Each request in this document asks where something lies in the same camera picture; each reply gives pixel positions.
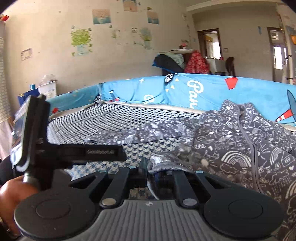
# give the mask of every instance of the red flower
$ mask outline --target red flower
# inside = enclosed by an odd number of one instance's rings
[[[55,108],[52,110],[52,114],[57,113],[58,111],[59,111],[59,109],[55,107]]]
[[[6,21],[9,18],[9,16],[5,15],[4,17],[1,18],[2,21]]]

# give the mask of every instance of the red patterned fabric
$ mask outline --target red patterned fabric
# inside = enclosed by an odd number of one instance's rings
[[[200,52],[194,51],[188,64],[185,67],[184,73],[187,74],[209,74],[210,68],[206,60],[202,57]]]

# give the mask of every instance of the black and white checkered mat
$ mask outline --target black and white checkered mat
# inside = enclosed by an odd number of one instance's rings
[[[198,118],[199,115],[171,110],[147,109],[125,105],[103,104],[84,111],[52,120],[47,129],[47,138],[54,144],[86,144],[84,139],[97,130],[125,130],[153,121],[167,121],[172,118]],[[149,158],[152,151],[170,151],[180,138],[169,138],[149,143],[124,145],[125,162],[88,162],[75,165],[68,173],[73,179],[88,175],[100,169],[114,174],[120,167],[137,166],[143,156]]]

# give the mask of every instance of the potted plant wall sticker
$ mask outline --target potted plant wall sticker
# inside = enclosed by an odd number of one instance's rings
[[[141,28],[140,33],[141,38],[144,40],[144,48],[151,49],[150,41],[152,40],[152,35],[149,28]]]
[[[92,52],[91,47],[91,35],[89,33],[89,29],[77,29],[76,31],[71,32],[71,39],[73,47],[77,47],[77,54],[83,55],[88,52]]]

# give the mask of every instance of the white basket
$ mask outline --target white basket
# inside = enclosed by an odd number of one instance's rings
[[[47,100],[56,97],[57,95],[56,81],[38,86],[37,88],[40,94],[44,94],[46,96]]]

